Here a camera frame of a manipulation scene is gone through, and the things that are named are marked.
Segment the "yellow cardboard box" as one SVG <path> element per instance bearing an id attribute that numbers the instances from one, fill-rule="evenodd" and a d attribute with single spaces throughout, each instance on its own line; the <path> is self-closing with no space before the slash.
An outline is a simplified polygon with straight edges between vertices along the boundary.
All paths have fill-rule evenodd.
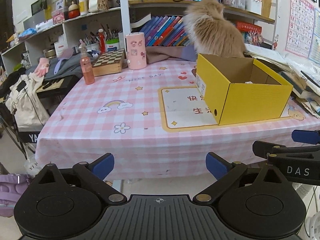
<path id="1" fill-rule="evenodd" d="M 218 125 L 279 118 L 293 86 L 249 57 L 199 54 L 196 86 Z"/>

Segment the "pile of books and papers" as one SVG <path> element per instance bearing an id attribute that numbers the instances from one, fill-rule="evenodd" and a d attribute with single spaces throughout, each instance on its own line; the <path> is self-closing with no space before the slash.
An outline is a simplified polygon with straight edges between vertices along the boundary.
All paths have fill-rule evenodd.
<path id="1" fill-rule="evenodd" d="M 306 59 L 295 61 L 289 55 L 252 45 L 246 46 L 246 54 L 267 62 L 274 71 L 293 85 L 296 101 L 316 118 L 319 118 L 319 66 Z"/>

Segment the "pink checkered tablecloth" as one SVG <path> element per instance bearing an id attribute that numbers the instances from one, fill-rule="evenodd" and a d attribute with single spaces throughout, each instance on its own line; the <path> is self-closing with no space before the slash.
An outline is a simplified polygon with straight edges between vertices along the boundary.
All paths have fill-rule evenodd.
<path id="1" fill-rule="evenodd" d="M 319 129 L 319 119 L 289 102 L 276 120 L 217 126 L 195 86 L 188 61 L 79 81 L 42 129 L 36 161 L 69 168 L 113 154 L 110 179 L 168 178 L 206 173 L 207 153 L 229 162 L 260 161 L 256 140 L 292 147 L 294 129 Z"/>

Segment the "purple backpack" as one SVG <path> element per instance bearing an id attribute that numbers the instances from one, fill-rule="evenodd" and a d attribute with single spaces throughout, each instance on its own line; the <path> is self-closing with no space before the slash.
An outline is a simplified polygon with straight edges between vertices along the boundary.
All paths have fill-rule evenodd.
<path id="1" fill-rule="evenodd" d="M 12 217 L 16 203 L 31 183 L 31 176 L 28 174 L 1 174 L 0 178 L 0 215 L 1 217 Z"/>

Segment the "white tote bag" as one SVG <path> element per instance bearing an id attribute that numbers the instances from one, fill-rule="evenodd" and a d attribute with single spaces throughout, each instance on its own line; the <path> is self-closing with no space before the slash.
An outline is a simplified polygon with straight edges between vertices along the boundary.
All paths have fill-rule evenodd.
<path id="1" fill-rule="evenodd" d="M 11 92 L 5 105 L 15 117 L 21 131 L 40 131 L 49 119 L 49 114 L 36 93 L 43 80 L 43 77 L 34 73 L 23 74 L 10 87 Z"/>

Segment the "wooden chessboard box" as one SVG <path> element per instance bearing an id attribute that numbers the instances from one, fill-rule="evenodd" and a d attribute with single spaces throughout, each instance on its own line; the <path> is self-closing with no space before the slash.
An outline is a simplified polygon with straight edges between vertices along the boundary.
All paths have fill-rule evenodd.
<path id="1" fill-rule="evenodd" d="M 92 65 L 95 77 L 121 73 L 125 60 L 125 50 L 115 50 L 101 54 Z"/>

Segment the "red boxed books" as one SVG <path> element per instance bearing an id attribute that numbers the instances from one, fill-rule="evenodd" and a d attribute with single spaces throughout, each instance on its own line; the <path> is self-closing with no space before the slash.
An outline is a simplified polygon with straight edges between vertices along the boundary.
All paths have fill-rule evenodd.
<path id="1" fill-rule="evenodd" d="M 246 44 L 260 46 L 263 42 L 262 27 L 238 21 L 235 24 L 236 28 L 242 33 Z"/>

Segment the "pink glove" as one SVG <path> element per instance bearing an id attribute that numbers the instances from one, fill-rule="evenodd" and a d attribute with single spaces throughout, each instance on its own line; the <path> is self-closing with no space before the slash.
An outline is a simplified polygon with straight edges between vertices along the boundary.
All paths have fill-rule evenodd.
<path id="1" fill-rule="evenodd" d="M 37 75 L 38 77 L 44 77 L 48 73 L 49 66 L 50 66 L 49 59 L 45 57 L 40 58 L 39 64 L 34 70 L 34 74 Z"/>

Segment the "fluffy cream and white cat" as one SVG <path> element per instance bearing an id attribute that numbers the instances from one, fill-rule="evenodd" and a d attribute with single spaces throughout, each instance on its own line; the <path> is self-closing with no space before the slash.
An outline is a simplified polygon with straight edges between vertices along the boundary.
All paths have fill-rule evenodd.
<path id="1" fill-rule="evenodd" d="M 244 38 L 232 22 L 223 16 L 224 6 L 217 0 L 201 0 L 188 5 L 183 24 L 199 54 L 220 57 L 244 57 Z"/>

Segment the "pink cartoon cylinder container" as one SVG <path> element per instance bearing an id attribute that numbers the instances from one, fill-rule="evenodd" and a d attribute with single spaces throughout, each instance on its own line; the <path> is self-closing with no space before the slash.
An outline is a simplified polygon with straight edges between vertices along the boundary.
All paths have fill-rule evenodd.
<path id="1" fill-rule="evenodd" d="M 143 32 L 130 33 L 125 36 L 126 58 L 131 70 L 144 69 L 146 62 L 146 46 Z"/>

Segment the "mauve folded cloth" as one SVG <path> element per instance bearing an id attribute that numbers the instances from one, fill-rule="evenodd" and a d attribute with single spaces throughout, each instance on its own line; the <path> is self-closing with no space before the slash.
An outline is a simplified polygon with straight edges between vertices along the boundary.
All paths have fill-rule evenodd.
<path id="1" fill-rule="evenodd" d="M 195 62 L 197 52 L 193 46 L 146 47 L 146 61 L 148 64 L 168 59 Z"/>

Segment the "white pen holder box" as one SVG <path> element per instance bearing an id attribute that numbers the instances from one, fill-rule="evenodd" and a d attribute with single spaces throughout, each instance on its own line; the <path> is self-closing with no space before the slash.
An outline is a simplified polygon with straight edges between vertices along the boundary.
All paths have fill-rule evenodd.
<path id="1" fill-rule="evenodd" d="M 261 0 L 245 0 L 245 10 L 254 14 L 261 15 L 262 1 Z"/>

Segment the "row of leaning books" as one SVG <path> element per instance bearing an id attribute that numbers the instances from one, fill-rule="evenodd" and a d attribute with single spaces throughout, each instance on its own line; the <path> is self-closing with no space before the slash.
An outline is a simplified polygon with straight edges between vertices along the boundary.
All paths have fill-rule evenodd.
<path id="1" fill-rule="evenodd" d="M 146 22 L 144 33 L 147 47 L 181 47 L 190 44 L 181 16 L 155 16 Z"/>

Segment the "white wooden bookshelf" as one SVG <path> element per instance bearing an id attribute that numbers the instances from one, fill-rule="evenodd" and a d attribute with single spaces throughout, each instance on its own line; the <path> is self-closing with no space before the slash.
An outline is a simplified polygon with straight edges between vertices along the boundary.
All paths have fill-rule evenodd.
<path id="1" fill-rule="evenodd" d="M 30 16 L 30 10 L 27 7 L 32 0 L 10 0 L 9 4 L 12 5 L 12 9 L 16 12 L 23 12 L 27 10 L 27 16 Z M 120 0 L 121 5 L 112 8 L 109 11 L 120 11 L 121 12 L 121 23 L 120 26 L 124 28 L 125 34 L 128 34 L 129 31 L 127 30 L 129 27 L 129 23 L 133 23 L 134 21 L 134 10 L 135 9 L 145 9 L 148 13 L 153 12 L 155 14 L 185 14 L 185 10 L 192 4 L 197 4 L 195 1 L 183 0 L 180 2 L 174 2 L 169 0 L 138 0 L 138 1 L 128 1 L 128 0 Z M 275 25 L 276 20 L 268 17 L 264 17 L 262 15 L 242 10 L 240 8 L 230 7 L 225 5 L 224 11 L 225 16 L 235 16 L 243 18 L 244 21 L 253 22 L 258 24 L 259 22 L 264 22 L 268 24 Z M 16 56 L 18 50 L 25 51 L 26 49 L 23 48 L 20 44 L 17 45 L 18 48 L 12 47 L 6 50 L 2 54 L 2 60 L 4 63 L 4 68 L 6 69 L 7 73 L 12 73 L 14 67 L 20 63 L 19 59 L 20 56 Z"/>

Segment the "alphabet wall poster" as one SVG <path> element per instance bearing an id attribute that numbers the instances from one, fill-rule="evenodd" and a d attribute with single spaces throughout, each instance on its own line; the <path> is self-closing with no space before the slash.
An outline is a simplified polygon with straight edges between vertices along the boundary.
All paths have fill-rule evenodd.
<path id="1" fill-rule="evenodd" d="M 290 18 L 285 50 L 309 57 L 313 37 L 315 7 L 307 0 L 290 0 Z"/>

